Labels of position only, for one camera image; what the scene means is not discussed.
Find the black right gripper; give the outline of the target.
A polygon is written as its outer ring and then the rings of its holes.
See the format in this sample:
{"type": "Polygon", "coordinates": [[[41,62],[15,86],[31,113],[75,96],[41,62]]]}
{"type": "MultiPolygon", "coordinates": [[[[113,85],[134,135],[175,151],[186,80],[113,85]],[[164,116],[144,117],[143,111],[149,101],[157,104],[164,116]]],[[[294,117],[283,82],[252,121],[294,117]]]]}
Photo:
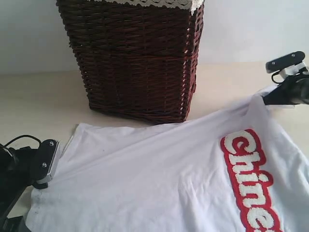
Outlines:
{"type": "Polygon", "coordinates": [[[265,105],[309,104],[309,73],[286,77],[263,96],[265,105]]]}

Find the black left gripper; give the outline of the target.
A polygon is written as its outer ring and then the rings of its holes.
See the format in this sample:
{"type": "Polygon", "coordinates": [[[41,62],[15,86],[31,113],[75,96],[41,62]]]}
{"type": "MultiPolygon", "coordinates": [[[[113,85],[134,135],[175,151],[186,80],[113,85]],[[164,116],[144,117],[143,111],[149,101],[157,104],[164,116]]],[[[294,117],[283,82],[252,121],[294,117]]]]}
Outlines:
{"type": "Polygon", "coordinates": [[[8,218],[8,214],[29,186],[45,189],[48,183],[38,183],[48,162],[37,163],[42,150],[23,147],[0,149],[0,230],[2,232],[29,232],[23,216],[8,218]]]}

